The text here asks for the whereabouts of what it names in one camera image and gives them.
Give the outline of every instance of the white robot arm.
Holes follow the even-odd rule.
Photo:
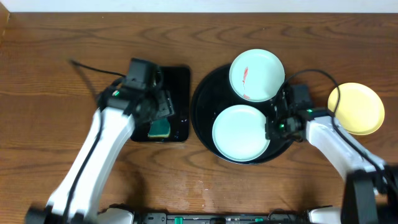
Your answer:
[[[123,114],[123,110],[111,107],[107,107],[103,111],[96,110],[93,124],[83,147],[69,173],[47,202],[47,206],[52,207],[53,214],[63,215],[65,211],[72,183],[100,128],[101,114],[104,119],[102,135],[78,180],[68,215],[69,218],[72,218],[76,213],[80,213],[86,219],[96,222],[98,203],[106,180],[121,148],[134,131],[132,115]]]
[[[364,170],[366,172],[376,171],[374,166],[359,155],[344,139],[337,134],[333,129],[331,123],[331,116],[322,116],[314,118],[314,120],[307,121],[306,136],[307,141],[318,148],[323,155],[331,162],[337,172],[346,180],[349,173],[355,170]],[[352,135],[339,124],[337,118],[335,123],[341,133],[355,144],[360,150],[367,154],[374,162],[376,162],[380,169],[384,169],[386,162],[380,157],[370,153],[363,147]]]

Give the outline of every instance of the black base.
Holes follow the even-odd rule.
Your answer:
[[[267,215],[168,215],[165,213],[142,214],[138,224],[263,224],[308,223],[292,213]]]
[[[167,138],[148,138],[150,123],[135,128],[131,140],[136,142],[182,142],[188,139],[189,131],[189,93],[191,71],[188,67],[161,67],[164,73],[164,89],[171,95],[174,115],[167,120],[170,123],[170,135]]]
[[[384,175],[398,183],[398,166],[384,166]],[[387,203],[376,204],[374,188],[386,194]],[[347,175],[341,224],[398,223],[398,195],[383,181],[377,172],[357,170]]]

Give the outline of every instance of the wooden table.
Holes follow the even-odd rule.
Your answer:
[[[357,136],[397,162],[398,17],[394,14],[11,14],[0,49],[0,222],[21,223],[44,206],[86,138],[95,104],[67,63],[125,73],[131,57],[192,69],[191,95],[213,69],[248,49],[267,49],[287,76],[321,68],[340,83],[359,82],[381,97],[382,127]],[[98,91],[115,77],[87,72]],[[333,85],[307,83],[318,106]],[[101,198],[174,213],[268,213],[341,205],[344,183],[314,147],[293,144],[258,166],[226,162],[192,127],[185,143],[129,141]]]

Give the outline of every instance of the green sponge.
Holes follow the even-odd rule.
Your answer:
[[[152,122],[148,138],[167,138],[170,135],[170,123],[167,118]]]

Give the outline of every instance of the green connector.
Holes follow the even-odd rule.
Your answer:
[[[182,217],[175,217],[174,218],[174,224],[182,224],[183,218]]]

